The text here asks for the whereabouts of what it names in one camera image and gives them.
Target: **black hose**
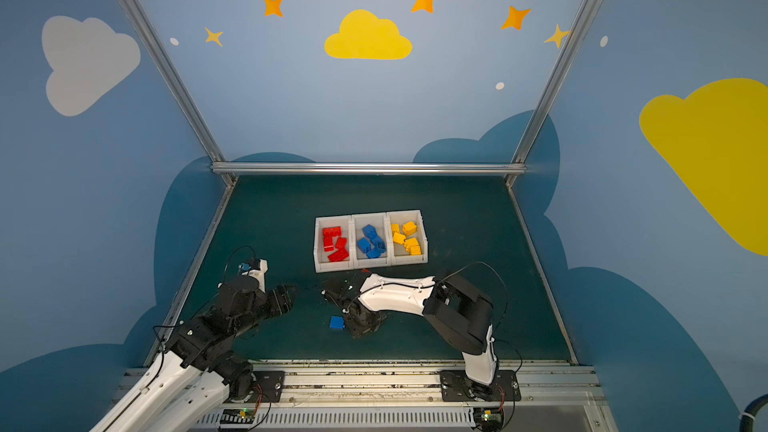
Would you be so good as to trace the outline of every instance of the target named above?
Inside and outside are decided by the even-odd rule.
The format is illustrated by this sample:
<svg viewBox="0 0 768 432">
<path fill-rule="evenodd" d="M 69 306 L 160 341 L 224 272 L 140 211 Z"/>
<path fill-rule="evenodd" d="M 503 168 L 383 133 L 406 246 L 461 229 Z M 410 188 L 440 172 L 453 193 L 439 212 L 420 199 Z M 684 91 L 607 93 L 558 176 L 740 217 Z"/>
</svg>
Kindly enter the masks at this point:
<svg viewBox="0 0 768 432">
<path fill-rule="evenodd" d="M 752 432 L 752 426 L 755 423 L 754 417 L 763 408 L 763 405 L 768 404 L 768 394 L 758 397 L 750 402 L 744 409 L 744 413 L 741 415 L 741 423 L 739 424 L 739 432 Z"/>
</svg>

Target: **white plastic bin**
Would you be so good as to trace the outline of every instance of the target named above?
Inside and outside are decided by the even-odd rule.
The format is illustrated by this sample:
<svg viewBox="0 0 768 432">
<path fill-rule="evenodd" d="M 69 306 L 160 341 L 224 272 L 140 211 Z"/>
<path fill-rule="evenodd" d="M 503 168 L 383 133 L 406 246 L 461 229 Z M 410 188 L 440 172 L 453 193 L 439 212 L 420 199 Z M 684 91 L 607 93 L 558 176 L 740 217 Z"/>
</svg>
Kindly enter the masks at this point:
<svg viewBox="0 0 768 432">
<path fill-rule="evenodd" d="M 362 228 L 365 226 L 376 227 L 376 233 L 379 237 L 384 239 L 386 244 L 386 254 L 382 254 L 378 258 L 368 258 L 365 254 L 360 252 L 357 247 L 357 241 L 365 237 L 362 234 Z M 352 255 L 352 264 L 354 268 L 373 268 L 373 267 L 386 267 L 391 264 L 392 256 L 392 229 L 389 227 L 389 219 L 386 212 L 377 212 L 374 214 L 356 214 L 352 216 L 352 227 L 354 231 L 355 241 L 350 245 L 350 254 Z"/>
<path fill-rule="evenodd" d="M 424 221 L 422 220 L 422 211 L 420 210 L 399 210 L 396 212 L 388 212 L 387 217 L 389 219 L 389 224 L 398 224 L 400 225 L 400 231 L 402 232 L 402 226 L 403 224 L 407 222 L 413 222 L 416 224 L 416 232 L 406 236 L 406 238 L 416 237 L 418 240 L 418 245 L 422 250 L 422 253 L 420 255 L 410 255 L 408 254 L 408 251 L 406 248 L 400 244 L 395 244 L 392 242 L 392 228 L 390 226 L 389 229 L 389 241 L 392 244 L 392 265 L 403 265 L 403 264 L 422 264 L 427 263 L 429 256 L 428 256 L 428 245 L 427 245 L 427 234 L 424 230 Z"/>
<path fill-rule="evenodd" d="M 347 260 L 331 262 L 328 259 L 328 255 L 332 254 L 332 252 L 325 252 L 322 246 L 322 230 L 326 227 L 341 227 L 341 236 L 346 237 L 346 250 L 350 253 Z M 352 258 L 355 254 L 352 248 L 354 247 L 355 231 L 352 228 L 352 216 L 318 217 L 315 219 L 315 272 L 333 272 L 355 268 L 352 264 Z"/>
</svg>

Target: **red block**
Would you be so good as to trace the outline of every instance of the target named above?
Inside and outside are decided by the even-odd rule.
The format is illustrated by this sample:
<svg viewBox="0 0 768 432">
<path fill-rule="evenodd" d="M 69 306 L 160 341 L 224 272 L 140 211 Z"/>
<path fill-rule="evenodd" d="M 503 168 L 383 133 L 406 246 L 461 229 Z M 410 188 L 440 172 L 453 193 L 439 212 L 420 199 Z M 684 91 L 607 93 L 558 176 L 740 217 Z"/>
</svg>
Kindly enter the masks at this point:
<svg viewBox="0 0 768 432">
<path fill-rule="evenodd" d="M 342 248 L 340 250 L 337 250 L 333 254 L 329 255 L 328 260 L 330 260 L 331 262 L 341 262 L 341 261 L 347 260 L 349 256 L 350 256 L 350 253 Z"/>
<path fill-rule="evenodd" d="M 340 237 L 341 227 L 325 227 L 322 230 L 323 237 Z"/>
</svg>

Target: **yellow toy brick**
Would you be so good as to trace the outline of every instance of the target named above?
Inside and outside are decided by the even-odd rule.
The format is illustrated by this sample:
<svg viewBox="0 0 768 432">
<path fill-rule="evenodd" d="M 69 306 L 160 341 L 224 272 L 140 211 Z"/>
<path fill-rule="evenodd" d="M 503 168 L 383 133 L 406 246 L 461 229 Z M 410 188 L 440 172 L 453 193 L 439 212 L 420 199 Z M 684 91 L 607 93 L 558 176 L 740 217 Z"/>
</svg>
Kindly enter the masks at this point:
<svg viewBox="0 0 768 432">
<path fill-rule="evenodd" d="M 408 238 L 408 239 L 407 239 L 407 240 L 406 240 L 406 241 L 403 243 L 403 245 L 405 245 L 405 247 L 406 247 L 406 250 L 407 250 L 408 252 L 410 252 L 410 251 L 411 251 L 411 247 L 414 247 L 414 246 L 418 247 L 418 240 L 416 240 L 416 237 Z"/>
<path fill-rule="evenodd" d="M 412 235 L 414 232 L 416 232 L 416 224 L 413 223 L 413 220 L 402 225 L 403 234 Z"/>
</svg>

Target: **green table surface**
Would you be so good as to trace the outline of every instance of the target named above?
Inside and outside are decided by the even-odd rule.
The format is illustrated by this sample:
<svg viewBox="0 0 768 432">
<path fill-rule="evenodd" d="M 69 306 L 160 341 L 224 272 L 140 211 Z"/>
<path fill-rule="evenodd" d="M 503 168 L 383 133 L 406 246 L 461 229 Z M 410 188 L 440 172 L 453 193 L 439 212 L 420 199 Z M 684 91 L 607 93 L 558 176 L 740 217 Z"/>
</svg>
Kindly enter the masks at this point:
<svg viewBox="0 0 768 432">
<path fill-rule="evenodd" d="M 526 360 L 569 360 L 568 348 L 547 299 L 503 180 L 497 177 L 244 176 L 235 187 L 181 313 L 188 319 L 216 295 L 227 257 L 250 245 L 269 263 L 267 289 L 299 286 L 288 314 L 259 323 L 235 341 L 248 359 L 461 359 L 423 317 L 389 312 L 380 329 L 358 339 L 329 328 L 341 315 L 322 299 L 322 281 L 353 271 L 315 273 L 315 217 L 420 209 L 429 242 L 427 264 L 374 268 L 372 272 L 417 278 L 456 271 L 474 261 L 490 264 L 509 291 L 497 339 L 513 344 Z M 232 258 L 227 277 L 251 255 Z M 504 288 L 480 264 L 462 275 L 494 301 L 494 322 L 504 309 Z M 518 358 L 496 343 L 499 358 Z"/>
</svg>

